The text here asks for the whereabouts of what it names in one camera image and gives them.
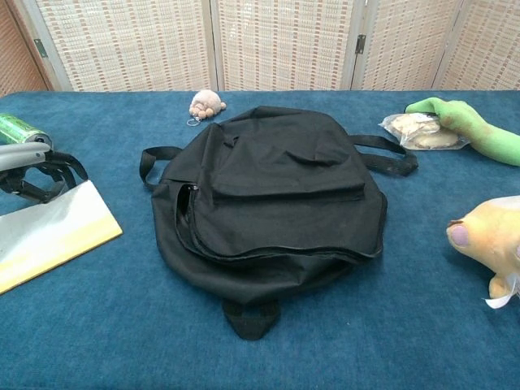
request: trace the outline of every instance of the tag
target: tag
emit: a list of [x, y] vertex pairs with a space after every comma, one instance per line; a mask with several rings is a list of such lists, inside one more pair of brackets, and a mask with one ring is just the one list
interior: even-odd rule
[[493, 309], [500, 309], [501, 307], [507, 305], [507, 302], [511, 299], [513, 295], [520, 295], [520, 275], [511, 274], [507, 277], [507, 283], [509, 286], [513, 286], [511, 288], [511, 292], [508, 295], [505, 295], [500, 298], [494, 299], [486, 299], [486, 303], [489, 307]]

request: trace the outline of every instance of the blue tablecloth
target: blue tablecloth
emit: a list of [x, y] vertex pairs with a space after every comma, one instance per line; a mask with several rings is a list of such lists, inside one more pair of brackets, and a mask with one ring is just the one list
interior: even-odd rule
[[[518, 388], [520, 301], [490, 309], [492, 273], [445, 228], [480, 202], [520, 195], [519, 168], [462, 150], [416, 152], [388, 198], [383, 257], [281, 302], [261, 340], [239, 339], [221, 301], [161, 259], [141, 151], [187, 145], [193, 92], [17, 93], [10, 112], [85, 166], [124, 233], [0, 296], [0, 388]], [[322, 111], [352, 134], [419, 99], [465, 100], [520, 133], [520, 92], [222, 92], [215, 121], [259, 105]], [[156, 170], [151, 180], [156, 180]], [[27, 206], [0, 193], [0, 213]]]

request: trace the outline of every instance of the shoulder strap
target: shoulder strap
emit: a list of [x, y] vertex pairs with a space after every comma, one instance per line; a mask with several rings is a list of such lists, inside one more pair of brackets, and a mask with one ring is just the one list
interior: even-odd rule
[[141, 163], [139, 164], [139, 176], [145, 186], [153, 190], [156, 184], [151, 184], [146, 180], [146, 176], [150, 173], [157, 160], [172, 160], [182, 151], [181, 148], [175, 146], [158, 146], [143, 150], [141, 155]]
[[365, 165], [375, 171], [391, 173], [400, 176], [407, 176], [418, 167], [417, 158], [409, 150], [403, 148], [382, 136], [349, 136], [355, 145], [370, 146], [377, 149], [390, 150], [395, 153], [403, 154], [403, 159], [380, 156], [378, 154], [360, 153]]

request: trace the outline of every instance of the woven screen panel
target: woven screen panel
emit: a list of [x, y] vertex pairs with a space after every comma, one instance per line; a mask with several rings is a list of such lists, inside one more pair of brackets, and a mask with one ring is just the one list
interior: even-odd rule
[[430, 89], [459, 0], [379, 2], [361, 89]]
[[3, 0], [0, 0], [0, 37], [0, 97], [19, 91], [47, 90]]
[[210, 85], [201, 1], [37, 0], [76, 91]]
[[442, 89], [520, 89], [520, 2], [474, 0], [442, 75]]
[[224, 89], [339, 89], [353, 1], [218, 0]]

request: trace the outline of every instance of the screen hinge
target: screen hinge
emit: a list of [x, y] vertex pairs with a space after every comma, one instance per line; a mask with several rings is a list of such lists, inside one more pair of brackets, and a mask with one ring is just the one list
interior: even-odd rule
[[43, 46], [43, 43], [41, 43], [40, 39], [35, 39], [34, 44], [36, 45], [36, 48], [38, 49], [38, 52], [40, 53], [40, 56], [43, 59], [46, 59], [48, 57], [46, 48]]
[[356, 54], [363, 54], [363, 50], [365, 49], [365, 40], [366, 40], [366, 35], [357, 36]]

